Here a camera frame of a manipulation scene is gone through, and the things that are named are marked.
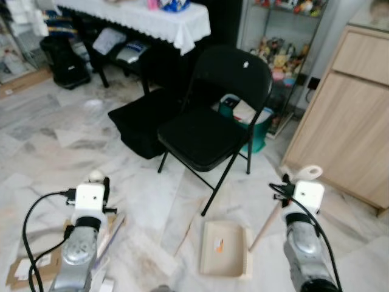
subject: teal bin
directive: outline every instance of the teal bin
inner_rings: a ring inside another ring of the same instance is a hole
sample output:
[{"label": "teal bin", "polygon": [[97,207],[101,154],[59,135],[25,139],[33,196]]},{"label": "teal bin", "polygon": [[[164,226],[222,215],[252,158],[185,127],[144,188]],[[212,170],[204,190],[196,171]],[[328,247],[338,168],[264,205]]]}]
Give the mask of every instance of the teal bin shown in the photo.
[{"label": "teal bin", "polygon": [[[219,113],[222,114],[225,117],[234,119],[234,117],[233,117],[233,109],[231,107],[225,105],[222,101],[223,101],[223,99],[221,100],[221,102],[219,104]],[[263,147],[266,146],[266,143],[265,143],[266,133],[267,133],[268,129],[270,128],[271,124],[272,124],[272,119],[273,119],[273,113],[274,112],[270,108],[264,108],[263,111],[270,113],[270,115],[263,122],[260,122],[260,123],[257,123],[257,124],[254,125],[254,139],[253,139],[252,153],[257,153]],[[235,122],[238,123],[243,128],[248,128],[249,127],[249,125],[246,124],[246,123],[241,123],[241,122],[238,122],[237,120],[235,120]],[[247,150],[248,150],[248,144],[247,143],[242,147],[242,150],[247,152]]]}]

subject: black folding chair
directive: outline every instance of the black folding chair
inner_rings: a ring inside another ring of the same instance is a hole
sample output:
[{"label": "black folding chair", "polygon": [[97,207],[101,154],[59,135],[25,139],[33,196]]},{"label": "black folding chair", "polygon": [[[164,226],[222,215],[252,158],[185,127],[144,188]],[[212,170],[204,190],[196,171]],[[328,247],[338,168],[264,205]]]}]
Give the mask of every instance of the black folding chair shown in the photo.
[{"label": "black folding chair", "polygon": [[[249,127],[243,128],[233,119],[228,119],[211,108],[187,110],[188,96],[196,80],[220,86],[251,106],[256,113]],[[167,150],[158,172],[162,171],[170,152],[213,189],[202,216],[207,213],[240,149],[247,142],[248,157],[242,156],[247,159],[247,174],[250,173],[253,128],[271,89],[272,74],[263,60],[233,47],[213,47],[205,51],[196,63],[182,114],[159,127],[158,139]],[[232,156],[230,162],[216,187],[211,186],[195,172],[208,172],[229,156]]]}]

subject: chair seat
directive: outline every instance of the chair seat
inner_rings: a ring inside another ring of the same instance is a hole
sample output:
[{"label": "chair seat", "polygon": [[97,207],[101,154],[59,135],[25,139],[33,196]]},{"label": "chair seat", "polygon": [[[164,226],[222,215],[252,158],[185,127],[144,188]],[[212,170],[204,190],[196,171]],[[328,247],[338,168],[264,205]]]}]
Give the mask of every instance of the chair seat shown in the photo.
[{"label": "chair seat", "polygon": [[198,108],[163,124],[158,139],[193,169],[207,172],[228,158],[247,131],[210,108]]}]

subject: marble floor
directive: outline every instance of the marble floor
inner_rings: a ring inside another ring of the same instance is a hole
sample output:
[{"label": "marble floor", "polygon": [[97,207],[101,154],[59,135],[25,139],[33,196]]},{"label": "marble floor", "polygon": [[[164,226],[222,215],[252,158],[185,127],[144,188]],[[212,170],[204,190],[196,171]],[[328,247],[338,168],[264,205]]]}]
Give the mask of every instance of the marble floor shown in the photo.
[{"label": "marble floor", "polygon": [[[277,166],[297,122],[253,156],[250,175],[244,171],[246,162],[237,159],[202,218],[210,189],[172,156],[158,174],[161,157],[145,160],[120,141],[107,112],[142,96],[142,87],[114,68],[106,75],[109,89],[97,76],[73,91],[48,80],[0,100],[0,291],[9,291],[5,278],[30,205],[47,192],[76,186],[94,169],[110,177],[109,205],[127,216],[109,250],[108,276],[115,279],[115,292],[147,292],[164,283],[176,292],[294,291],[281,218],[253,253],[251,280],[200,275],[199,258],[206,221],[233,220],[253,233],[260,230],[276,204],[267,184],[280,183]],[[217,181],[222,167],[206,177]],[[63,198],[45,200],[30,218],[28,231],[61,229],[71,213]],[[378,220],[373,208],[326,186],[319,220],[332,244],[343,290],[388,291],[388,218]]]}]

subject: toy figurine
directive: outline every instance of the toy figurine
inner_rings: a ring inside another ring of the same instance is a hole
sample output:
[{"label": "toy figurine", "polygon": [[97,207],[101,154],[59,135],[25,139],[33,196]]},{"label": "toy figurine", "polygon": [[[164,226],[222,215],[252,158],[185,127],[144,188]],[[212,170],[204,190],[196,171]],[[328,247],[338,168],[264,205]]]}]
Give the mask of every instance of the toy figurine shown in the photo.
[{"label": "toy figurine", "polygon": [[300,13],[300,12],[309,13],[313,7],[314,7],[314,5],[312,3],[312,0],[305,0],[303,3],[301,3],[300,5],[296,6],[296,8],[294,8],[294,12],[295,13]]},{"label": "toy figurine", "polygon": [[309,45],[305,44],[300,54],[298,55],[298,58],[301,60],[304,59],[307,56],[308,52],[309,52]]},{"label": "toy figurine", "polygon": [[276,55],[274,57],[273,79],[275,81],[284,79],[285,64],[286,64],[286,55]]},{"label": "toy figurine", "polygon": [[261,4],[262,7],[270,7],[270,0],[255,0],[257,4]]},{"label": "toy figurine", "polygon": [[320,16],[320,12],[322,12],[319,8],[313,9],[311,12],[312,17],[318,17]]},{"label": "toy figurine", "polygon": [[293,9],[297,6],[298,0],[278,0],[276,3],[279,7]]},{"label": "toy figurine", "polygon": [[264,52],[266,56],[270,54],[270,48],[267,46],[267,38],[265,36],[261,40],[260,52]]},{"label": "toy figurine", "polygon": [[259,51],[258,57],[260,57],[265,63],[268,63],[268,62],[269,62],[268,59],[267,59],[267,58],[268,58],[268,55],[267,55],[266,52],[263,51],[263,50]]},{"label": "toy figurine", "polygon": [[282,47],[279,51],[278,51],[278,54],[279,55],[286,55],[286,49],[284,47]]},{"label": "toy figurine", "polygon": [[293,62],[288,61],[286,63],[286,65],[284,66],[285,77],[292,77],[293,76],[293,70],[294,70]]},{"label": "toy figurine", "polygon": [[292,43],[289,43],[286,49],[286,55],[288,55],[289,58],[291,58],[291,56],[293,56],[295,53],[296,53],[296,47]]},{"label": "toy figurine", "polygon": [[283,46],[283,44],[284,40],[282,38],[272,38],[271,40],[267,41],[267,46],[270,48],[270,54],[278,54],[278,51]]}]

